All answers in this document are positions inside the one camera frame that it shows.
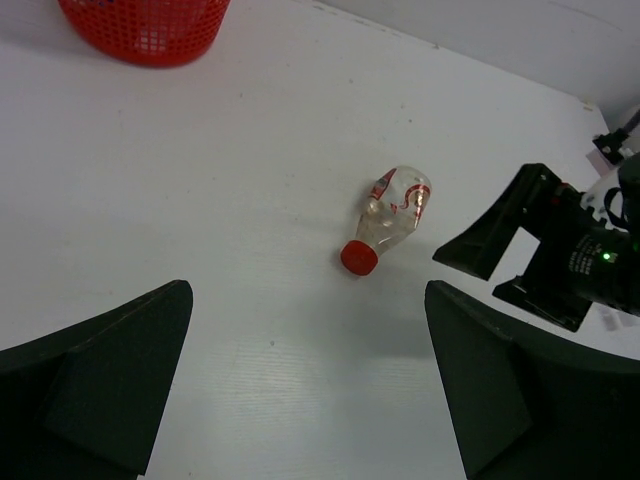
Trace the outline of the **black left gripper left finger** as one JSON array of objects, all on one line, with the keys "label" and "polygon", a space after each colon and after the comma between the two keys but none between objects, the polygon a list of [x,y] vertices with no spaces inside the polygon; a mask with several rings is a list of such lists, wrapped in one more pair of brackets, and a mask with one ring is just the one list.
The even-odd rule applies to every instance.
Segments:
[{"label": "black left gripper left finger", "polygon": [[174,280],[3,350],[2,478],[145,475],[192,308],[190,284]]}]

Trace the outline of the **red-capped clear bottle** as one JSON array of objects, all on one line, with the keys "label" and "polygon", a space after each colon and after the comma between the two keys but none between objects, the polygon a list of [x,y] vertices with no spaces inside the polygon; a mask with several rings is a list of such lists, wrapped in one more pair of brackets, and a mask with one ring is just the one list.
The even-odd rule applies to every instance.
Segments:
[{"label": "red-capped clear bottle", "polygon": [[369,275],[380,257],[418,227],[432,193],[421,171],[396,166],[381,176],[366,195],[353,237],[340,252],[343,266],[357,276]]}]

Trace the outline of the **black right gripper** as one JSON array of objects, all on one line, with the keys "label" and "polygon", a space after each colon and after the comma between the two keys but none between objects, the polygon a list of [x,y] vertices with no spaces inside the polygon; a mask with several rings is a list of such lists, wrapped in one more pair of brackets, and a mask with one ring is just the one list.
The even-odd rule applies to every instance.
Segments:
[{"label": "black right gripper", "polygon": [[525,164],[494,204],[439,247],[433,260],[488,280],[517,230],[539,238],[525,272],[493,295],[569,331],[594,303],[639,314],[639,156],[614,171],[602,197],[606,216],[547,166]]}]

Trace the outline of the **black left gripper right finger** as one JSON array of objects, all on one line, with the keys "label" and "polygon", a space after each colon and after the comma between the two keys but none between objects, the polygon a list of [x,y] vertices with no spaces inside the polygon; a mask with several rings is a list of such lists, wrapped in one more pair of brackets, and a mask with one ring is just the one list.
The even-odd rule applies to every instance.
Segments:
[{"label": "black left gripper right finger", "polygon": [[469,479],[636,479],[639,363],[505,315],[444,281],[429,333]]}]

